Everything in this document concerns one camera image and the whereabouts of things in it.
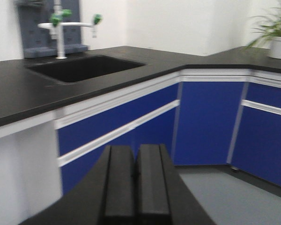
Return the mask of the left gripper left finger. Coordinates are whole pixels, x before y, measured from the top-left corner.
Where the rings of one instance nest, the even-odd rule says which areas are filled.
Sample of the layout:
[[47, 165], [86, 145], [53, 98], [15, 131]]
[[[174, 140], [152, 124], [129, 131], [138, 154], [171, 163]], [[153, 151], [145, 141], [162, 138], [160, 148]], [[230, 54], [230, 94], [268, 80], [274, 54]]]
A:
[[135, 217], [134, 156], [128, 145], [107, 145], [109, 153], [100, 225], [132, 225]]

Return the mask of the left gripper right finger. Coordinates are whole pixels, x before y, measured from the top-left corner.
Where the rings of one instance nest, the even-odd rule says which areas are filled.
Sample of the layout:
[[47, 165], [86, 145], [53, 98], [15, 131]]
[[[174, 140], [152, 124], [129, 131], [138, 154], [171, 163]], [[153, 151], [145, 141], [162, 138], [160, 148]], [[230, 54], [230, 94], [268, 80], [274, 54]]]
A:
[[135, 172], [136, 216], [139, 225], [174, 225], [170, 205], [165, 163], [171, 162], [164, 144], [142, 144]]

